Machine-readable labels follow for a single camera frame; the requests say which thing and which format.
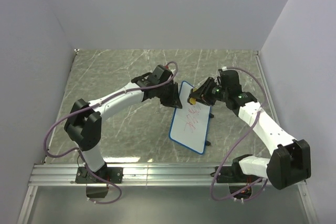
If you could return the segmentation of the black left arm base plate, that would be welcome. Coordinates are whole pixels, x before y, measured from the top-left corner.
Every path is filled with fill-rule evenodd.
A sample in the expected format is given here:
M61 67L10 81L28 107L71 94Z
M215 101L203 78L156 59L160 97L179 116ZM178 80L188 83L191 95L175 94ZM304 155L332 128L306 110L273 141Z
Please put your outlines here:
M92 176L85 167L78 167L75 183L76 184L103 183L103 181L101 181L97 177L100 177L114 184L120 184L123 178L123 168L106 167L103 170L96 172L95 176Z

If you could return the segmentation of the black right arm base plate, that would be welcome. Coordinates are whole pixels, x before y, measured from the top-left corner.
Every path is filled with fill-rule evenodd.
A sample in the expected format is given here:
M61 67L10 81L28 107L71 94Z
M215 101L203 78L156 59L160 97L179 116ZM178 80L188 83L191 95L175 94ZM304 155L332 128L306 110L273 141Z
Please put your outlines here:
M218 175L215 176L218 166L215 167L215 171L211 173L213 181L218 184L230 184L230 183L252 183L259 179L266 179L256 175L246 175L242 172L241 168L238 166L223 166Z

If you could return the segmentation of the yellow whiteboard eraser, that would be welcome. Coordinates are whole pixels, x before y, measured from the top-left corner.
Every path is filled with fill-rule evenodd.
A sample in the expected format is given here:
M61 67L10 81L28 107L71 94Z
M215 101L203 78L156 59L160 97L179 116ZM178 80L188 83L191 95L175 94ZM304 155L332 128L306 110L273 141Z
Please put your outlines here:
M196 99L195 99L195 98L188 98L188 99L187 99L187 102L188 102L190 105L195 105L195 104L196 104Z

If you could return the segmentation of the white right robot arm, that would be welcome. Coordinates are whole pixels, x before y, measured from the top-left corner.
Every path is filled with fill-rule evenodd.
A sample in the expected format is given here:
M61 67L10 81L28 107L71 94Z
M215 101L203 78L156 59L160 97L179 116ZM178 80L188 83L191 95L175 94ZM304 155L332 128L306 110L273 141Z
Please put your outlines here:
M220 180L243 182L249 176L268 179L276 189L284 189L311 177L310 145L285 132L261 107L257 99L241 89L239 81L208 78L198 89L191 89L188 103L212 106L224 102L265 144L270 158L251 154L233 159L231 167L218 168Z

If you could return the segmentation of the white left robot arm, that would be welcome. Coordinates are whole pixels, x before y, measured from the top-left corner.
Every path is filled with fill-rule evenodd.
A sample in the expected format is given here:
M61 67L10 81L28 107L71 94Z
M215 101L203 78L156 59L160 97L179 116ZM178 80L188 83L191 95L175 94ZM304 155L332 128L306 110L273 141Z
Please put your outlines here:
M80 149L90 180L100 183L107 178L107 164L99 148L103 123L123 109L152 98L160 99L165 107L181 109L178 90L178 83L173 80L158 87L149 78L138 77L105 97L74 103L71 113L79 113L67 119L64 130Z

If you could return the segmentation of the blue-framed whiteboard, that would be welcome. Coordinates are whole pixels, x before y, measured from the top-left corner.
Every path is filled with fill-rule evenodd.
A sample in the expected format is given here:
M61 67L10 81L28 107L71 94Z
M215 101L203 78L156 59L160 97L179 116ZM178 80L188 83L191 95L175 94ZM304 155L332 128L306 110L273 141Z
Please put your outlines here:
M189 150L204 154L207 140L211 107L187 102L193 86L182 81L179 91L181 109L175 109L169 131L169 138Z

